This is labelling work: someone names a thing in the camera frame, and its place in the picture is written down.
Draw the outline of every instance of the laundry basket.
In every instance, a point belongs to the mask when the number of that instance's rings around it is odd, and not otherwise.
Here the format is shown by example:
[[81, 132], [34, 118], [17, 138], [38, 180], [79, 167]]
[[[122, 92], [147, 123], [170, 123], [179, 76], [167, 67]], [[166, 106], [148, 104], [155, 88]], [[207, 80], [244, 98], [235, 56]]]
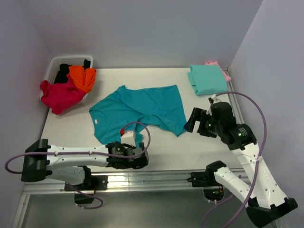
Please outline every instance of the laundry basket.
[[84, 64], [84, 60], [91, 61], [90, 68], [93, 66], [93, 57], [92, 56], [83, 56], [83, 55], [74, 55], [74, 56], [58, 56], [51, 60], [46, 77], [44, 80], [47, 80], [50, 84], [53, 84], [56, 78], [56, 75], [59, 71], [59, 65], [60, 64], [69, 64], [69, 65], [80, 65], [82, 66]]

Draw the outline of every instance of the table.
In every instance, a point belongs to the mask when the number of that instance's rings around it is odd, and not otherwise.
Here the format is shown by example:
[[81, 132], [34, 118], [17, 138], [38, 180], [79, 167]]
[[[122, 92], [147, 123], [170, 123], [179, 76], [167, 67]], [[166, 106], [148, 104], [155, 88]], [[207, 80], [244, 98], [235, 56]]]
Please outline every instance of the table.
[[[94, 136], [94, 126], [89, 109], [114, 92], [119, 86], [129, 89], [177, 85], [186, 119], [194, 107], [209, 109], [208, 97], [196, 96], [187, 78], [188, 68], [144, 68], [144, 69], [98, 69], [96, 83], [91, 93], [82, 102], [61, 115], [49, 111], [42, 138], [49, 144], [65, 147], [92, 147], [100, 145]], [[220, 97], [230, 102], [228, 95]], [[208, 138], [185, 132], [179, 137], [154, 126], [148, 126], [151, 145], [148, 149], [149, 165], [136, 171], [201, 170], [206, 165], [222, 160], [230, 168], [242, 168], [235, 156], [219, 138]], [[117, 171], [113, 168], [91, 167], [92, 171]]]

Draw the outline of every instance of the black cloth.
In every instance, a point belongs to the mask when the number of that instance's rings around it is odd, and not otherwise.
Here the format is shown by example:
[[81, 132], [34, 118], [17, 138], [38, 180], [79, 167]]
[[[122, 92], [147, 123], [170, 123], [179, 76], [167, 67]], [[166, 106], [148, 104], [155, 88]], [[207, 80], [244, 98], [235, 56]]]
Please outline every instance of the black cloth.
[[[85, 70], [90, 68], [91, 61], [89, 60], [84, 60], [84, 65], [82, 66]], [[56, 75], [54, 84], [56, 83], [67, 83], [67, 74], [70, 72], [69, 67], [71, 65], [69, 64], [60, 64], [59, 66], [59, 71]]]

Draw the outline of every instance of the pink cloth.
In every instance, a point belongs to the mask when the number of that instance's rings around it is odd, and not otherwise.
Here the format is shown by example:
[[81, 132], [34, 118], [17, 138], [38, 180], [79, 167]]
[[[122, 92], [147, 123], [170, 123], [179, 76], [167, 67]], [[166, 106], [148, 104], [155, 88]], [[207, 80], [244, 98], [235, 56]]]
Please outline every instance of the pink cloth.
[[[218, 65], [219, 66], [219, 63], [216, 61], [216, 62], [212, 62], [212, 61], [209, 61], [206, 63], [206, 65]], [[226, 80], [226, 82], [230, 82], [231, 81], [231, 77], [229, 77], [228, 75], [226, 75], [226, 73], [222, 70], [222, 68], [219, 66], [220, 70], [222, 71], [223, 73], [223, 76]]]
[[52, 85], [47, 80], [44, 80], [40, 84], [40, 89], [43, 91], [41, 101], [51, 108], [52, 113], [56, 115], [77, 104], [86, 94], [76, 87], [70, 75], [67, 75], [67, 77], [67, 83]]

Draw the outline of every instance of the turquoise folded cloth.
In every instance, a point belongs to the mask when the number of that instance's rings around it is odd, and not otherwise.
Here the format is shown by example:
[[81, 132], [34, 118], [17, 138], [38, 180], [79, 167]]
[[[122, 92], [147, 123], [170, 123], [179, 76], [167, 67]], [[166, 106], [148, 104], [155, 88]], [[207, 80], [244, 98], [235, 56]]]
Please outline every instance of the turquoise folded cloth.
[[[186, 116], [176, 85], [137, 90], [127, 89], [123, 85], [95, 104], [89, 113], [95, 128], [94, 135], [102, 144], [120, 142], [119, 131], [132, 121], [158, 126], [176, 136], [185, 131]], [[126, 128], [135, 130], [137, 146], [143, 138], [139, 133], [142, 129], [143, 126], [139, 124]]]
[[191, 65], [188, 79], [196, 95], [209, 95], [228, 91], [226, 80], [219, 66]]

